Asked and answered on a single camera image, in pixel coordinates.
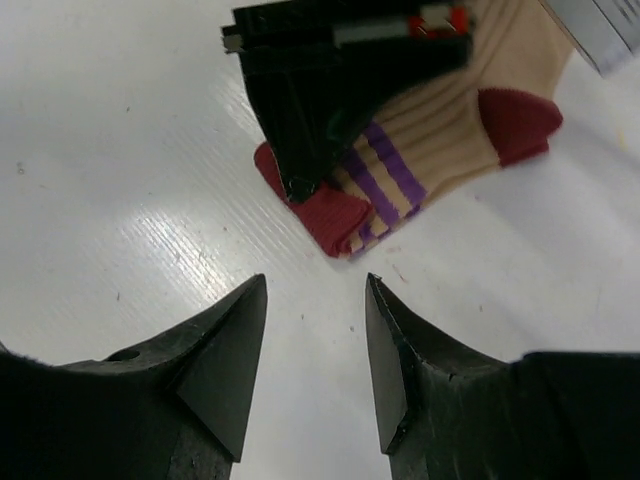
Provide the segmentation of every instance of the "white surface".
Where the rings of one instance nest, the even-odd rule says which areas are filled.
[[[501,359],[640,349],[640,61],[605,82],[574,58],[550,156],[456,191],[357,262],[332,261],[253,168],[262,135],[219,38],[232,6],[0,6],[8,348],[55,364],[101,359],[266,273],[234,480],[389,479],[364,333],[368,271]]]

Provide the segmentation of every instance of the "fabric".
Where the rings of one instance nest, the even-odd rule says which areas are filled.
[[[327,254],[370,248],[461,184],[548,150],[562,122],[550,99],[571,43],[538,0],[469,3],[477,27],[468,68],[389,102],[328,184],[290,206]],[[258,149],[256,164],[261,172],[275,165],[269,148]],[[277,178],[265,178],[277,190]],[[356,200],[373,207],[363,221]],[[352,207],[335,206],[347,204],[354,214],[345,217]]]

